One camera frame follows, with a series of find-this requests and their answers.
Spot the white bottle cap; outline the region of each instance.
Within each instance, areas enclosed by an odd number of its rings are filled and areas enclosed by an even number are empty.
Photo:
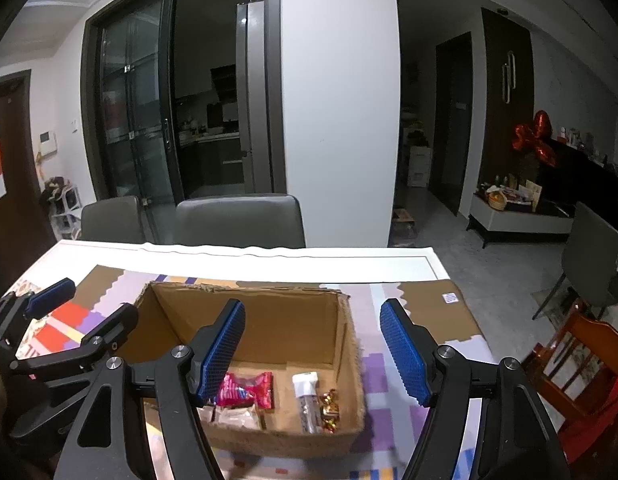
[[[305,372],[291,377],[294,381],[295,396],[304,397],[305,395],[315,395],[315,384],[318,382],[317,372]]]

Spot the red candy wrapper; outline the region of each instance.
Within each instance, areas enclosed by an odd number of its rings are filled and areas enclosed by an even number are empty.
[[[273,408],[273,374],[262,372],[253,378],[226,374],[215,405],[222,408],[238,408],[255,404],[261,410]]]

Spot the white sticker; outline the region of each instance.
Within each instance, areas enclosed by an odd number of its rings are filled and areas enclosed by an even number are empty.
[[[445,300],[445,303],[457,303],[460,301],[455,294],[455,292],[449,292],[448,294],[443,294],[442,299]]]

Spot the gold wrapped candy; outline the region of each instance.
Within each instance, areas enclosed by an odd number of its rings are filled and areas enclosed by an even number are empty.
[[[320,416],[323,420],[323,429],[329,433],[335,433],[340,421],[340,410],[336,402],[337,397],[338,394],[334,389],[320,396]]]

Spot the red garment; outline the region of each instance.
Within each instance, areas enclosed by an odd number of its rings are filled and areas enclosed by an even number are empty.
[[[608,429],[618,417],[618,377],[614,382],[607,400],[595,412],[590,413],[582,420],[576,420],[566,428],[558,431],[567,463],[573,463],[580,455],[587,451],[598,438]]]

